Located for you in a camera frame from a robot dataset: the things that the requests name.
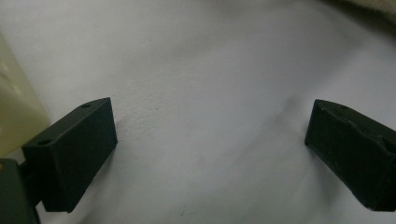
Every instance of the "white fabric surface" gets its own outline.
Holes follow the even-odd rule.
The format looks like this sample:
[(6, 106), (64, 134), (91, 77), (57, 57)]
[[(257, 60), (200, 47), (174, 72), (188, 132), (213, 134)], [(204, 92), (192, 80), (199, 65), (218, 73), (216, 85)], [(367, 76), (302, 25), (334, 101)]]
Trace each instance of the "white fabric surface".
[(394, 223), (304, 146), (314, 100), (396, 129), (396, 39), (320, 1), (4, 0), (56, 121), (110, 96), (119, 144), (47, 223)]

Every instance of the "wrinkled fabric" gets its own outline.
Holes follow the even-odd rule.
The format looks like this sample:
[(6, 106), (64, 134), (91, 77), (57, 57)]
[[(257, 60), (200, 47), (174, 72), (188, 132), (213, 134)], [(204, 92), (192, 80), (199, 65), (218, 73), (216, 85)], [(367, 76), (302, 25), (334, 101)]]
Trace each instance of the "wrinkled fabric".
[(396, 129), (396, 40), (321, 1), (0, 2), (54, 122), (111, 97), (119, 144), (43, 223), (393, 223), (304, 146), (315, 99)]

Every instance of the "translucent plastic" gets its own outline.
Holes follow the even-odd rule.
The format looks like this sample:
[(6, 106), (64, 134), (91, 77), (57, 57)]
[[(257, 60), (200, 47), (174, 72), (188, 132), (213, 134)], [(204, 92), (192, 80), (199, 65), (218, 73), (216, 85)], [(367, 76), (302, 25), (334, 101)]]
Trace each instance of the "translucent plastic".
[(0, 34), (0, 157), (47, 125), (43, 107)]

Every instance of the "black plastic block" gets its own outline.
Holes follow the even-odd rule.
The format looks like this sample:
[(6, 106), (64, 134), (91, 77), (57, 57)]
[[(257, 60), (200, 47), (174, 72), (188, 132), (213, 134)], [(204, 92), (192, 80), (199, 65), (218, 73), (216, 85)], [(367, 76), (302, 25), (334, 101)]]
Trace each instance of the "black plastic block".
[(396, 209), (396, 132), (344, 105), (316, 100), (305, 144), (375, 211)]
[(0, 223), (35, 223), (18, 164), (10, 159), (0, 159)]
[(47, 211), (72, 212), (117, 144), (110, 98), (81, 105), (22, 147)]

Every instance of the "screw hole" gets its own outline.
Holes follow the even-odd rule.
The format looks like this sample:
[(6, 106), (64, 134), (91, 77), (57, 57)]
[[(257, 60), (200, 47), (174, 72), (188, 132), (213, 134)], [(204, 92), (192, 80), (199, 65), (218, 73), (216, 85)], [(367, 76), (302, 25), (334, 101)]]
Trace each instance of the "screw hole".
[(46, 145), (46, 144), (48, 144), (48, 143), (50, 143), (50, 142), (52, 142), (52, 141), (49, 140), (49, 139), (47, 139), (47, 140), (40, 141), (40, 142), (38, 142), (37, 144), (40, 145), (40, 146), (44, 146), (44, 145)]

